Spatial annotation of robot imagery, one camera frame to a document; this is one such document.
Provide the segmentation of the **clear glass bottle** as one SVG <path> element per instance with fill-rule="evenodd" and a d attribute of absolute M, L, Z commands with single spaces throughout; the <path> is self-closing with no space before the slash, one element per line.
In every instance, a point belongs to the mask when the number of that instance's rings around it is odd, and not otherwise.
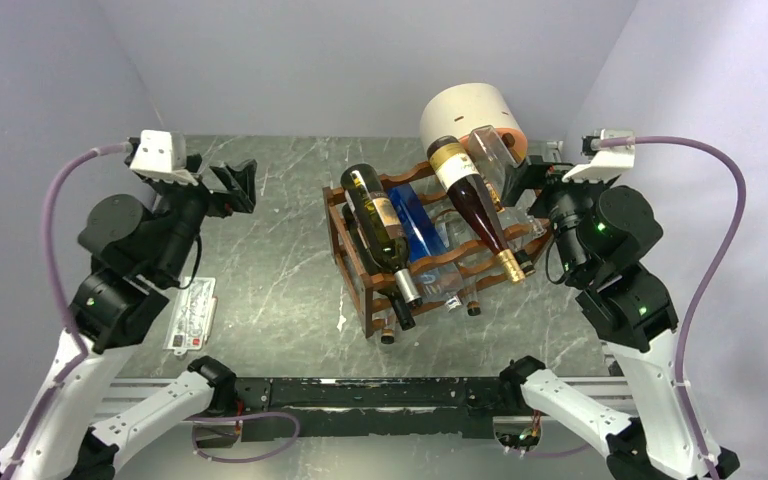
<path fill-rule="evenodd" d="M 533 190 L 526 189 L 512 207 L 502 205 L 505 169 L 515 167 L 516 161 L 497 130 L 490 125 L 474 129 L 467 137 L 467 151 L 485 181 L 500 219 L 530 227 L 533 238 L 543 236 L 546 228 L 528 213 L 537 198 Z"/>

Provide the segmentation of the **rose wine bottle gold cap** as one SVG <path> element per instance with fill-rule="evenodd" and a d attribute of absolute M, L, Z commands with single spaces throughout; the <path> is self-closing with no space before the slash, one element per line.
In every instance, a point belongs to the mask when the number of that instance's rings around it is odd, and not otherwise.
<path fill-rule="evenodd" d="M 485 181 L 462 143 L 453 136 L 443 136 L 431 142 L 426 155 L 454 208 L 489 249 L 508 280 L 523 282 L 526 275 L 505 238 Z"/>

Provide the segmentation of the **green wine bottle silver cap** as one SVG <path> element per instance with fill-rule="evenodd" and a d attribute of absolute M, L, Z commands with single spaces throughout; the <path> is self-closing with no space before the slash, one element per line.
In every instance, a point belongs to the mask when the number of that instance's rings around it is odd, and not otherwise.
<path fill-rule="evenodd" d="M 394 277 L 407 306 L 418 308 L 422 298 L 409 270 L 409 242 L 377 171 L 367 163 L 349 166 L 340 184 L 372 259 Z"/>

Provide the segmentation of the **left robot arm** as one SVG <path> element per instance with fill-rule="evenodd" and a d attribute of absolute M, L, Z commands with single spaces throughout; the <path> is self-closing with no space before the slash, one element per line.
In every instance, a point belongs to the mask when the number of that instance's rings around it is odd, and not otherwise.
<path fill-rule="evenodd" d="M 40 393 L 0 449 L 0 479 L 111 479 L 138 452 L 190 418 L 231 420 L 240 410 L 234 372 L 203 356 L 169 386 L 96 421 L 110 383 L 181 287 L 190 253 L 200 253 L 208 217 L 250 213 L 257 163 L 221 165 L 222 189 L 202 181 L 155 184 L 160 207 L 108 197 L 91 211 L 80 245 L 91 271 L 65 310 L 58 350 Z"/>

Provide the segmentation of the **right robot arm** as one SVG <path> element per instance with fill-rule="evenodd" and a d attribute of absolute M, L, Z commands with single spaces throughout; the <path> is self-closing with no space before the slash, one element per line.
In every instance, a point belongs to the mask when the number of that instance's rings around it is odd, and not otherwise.
<path fill-rule="evenodd" d="M 605 459 L 617 479 L 725 479 L 737 454 L 718 445 L 686 412 L 677 374 L 678 317 L 664 283 L 642 265 L 663 230 L 643 195 L 611 179 L 573 182 L 565 163 L 525 160 L 505 170 L 501 202 L 526 190 L 530 213 L 549 221 L 564 285 L 622 369 L 636 411 L 604 406 L 526 356 L 500 374 L 510 413 L 529 408 L 561 423 Z"/>

